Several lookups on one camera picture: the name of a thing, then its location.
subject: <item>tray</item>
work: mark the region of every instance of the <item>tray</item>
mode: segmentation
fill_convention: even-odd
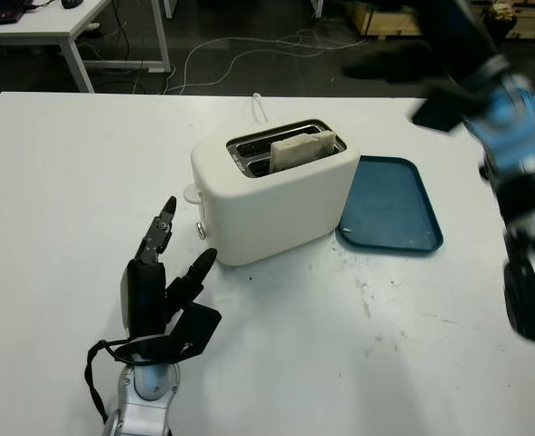
[[[442,233],[414,163],[362,156],[338,228],[360,247],[430,253]]]

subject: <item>white toaster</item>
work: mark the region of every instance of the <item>white toaster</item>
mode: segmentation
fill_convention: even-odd
[[[220,262],[257,261],[338,225],[360,158],[357,147],[336,136],[332,155],[269,173],[271,143],[326,130],[333,129],[320,120],[274,122],[196,145],[194,185],[184,198],[199,204],[199,235]]]

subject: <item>floor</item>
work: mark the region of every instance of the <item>floor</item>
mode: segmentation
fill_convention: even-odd
[[[129,59],[158,58],[152,10],[147,0],[120,2],[119,19],[129,42]],[[120,94],[211,94],[283,96],[420,96],[434,78],[387,83],[382,77],[358,80],[342,67],[421,41],[363,40],[346,20],[340,3],[328,1],[324,18],[312,19],[309,0],[179,0],[172,20],[164,19],[173,74],[90,70],[96,92]],[[84,59],[124,58],[126,45],[114,9],[97,20],[101,37],[80,38]],[[217,38],[255,38],[265,41]],[[502,47],[519,72],[535,86],[535,43]],[[184,62],[191,54],[184,77]],[[415,67],[408,59],[393,66]],[[184,84],[205,84],[186,86]],[[76,92],[64,59],[46,47],[1,47],[0,92]]]

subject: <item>table surface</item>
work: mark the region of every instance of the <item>table surface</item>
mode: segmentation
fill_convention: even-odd
[[[45,0],[34,0],[40,5]],[[96,16],[109,0],[84,0],[73,9],[64,9],[61,0],[46,7],[24,14],[10,25],[0,25],[0,38],[14,37],[59,37],[77,35],[88,19]]]
[[[255,125],[247,97],[0,95],[0,435],[100,434],[86,352],[124,337],[119,282],[179,197],[168,280],[205,248],[182,200],[190,151]],[[434,255],[357,253],[331,233],[244,267],[215,265],[200,302],[223,320],[184,362],[182,435],[535,434],[535,345],[505,314],[502,223],[462,129],[418,128],[413,99],[264,98],[268,116],[330,120],[363,154],[421,173]],[[113,404],[121,365],[95,363]]]

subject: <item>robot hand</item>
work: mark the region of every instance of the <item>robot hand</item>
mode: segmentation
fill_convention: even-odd
[[[383,0],[368,3],[384,5]],[[510,324],[535,341],[535,93],[510,71],[464,0],[390,0],[416,10],[425,40],[456,83],[433,90],[412,117],[449,132],[464,123],[482,143],[482,175],[506,225],[505,301]]]
[[[129,338],[99,341],[87,355],[85,380],[105,423],[103,435],[171,434],[167,415],[180,384],[177,363],[201,354],[221,320],[216,310],[193,302],[203,290],[203,279],[213,266],[216,250],[206,250],[184,277],[176,278],[166,288],[165,270],[158,256],[172,235],[175,210],[176,199],[171,197],[154,217],[124,271],[122,312]],[[168,329],[177,316],[178,321]],[[113,350],[114,345],[121,346]],[[127,365],[118,382],[118,407],[109,416],[92,374],[92,360],[101,349]]]

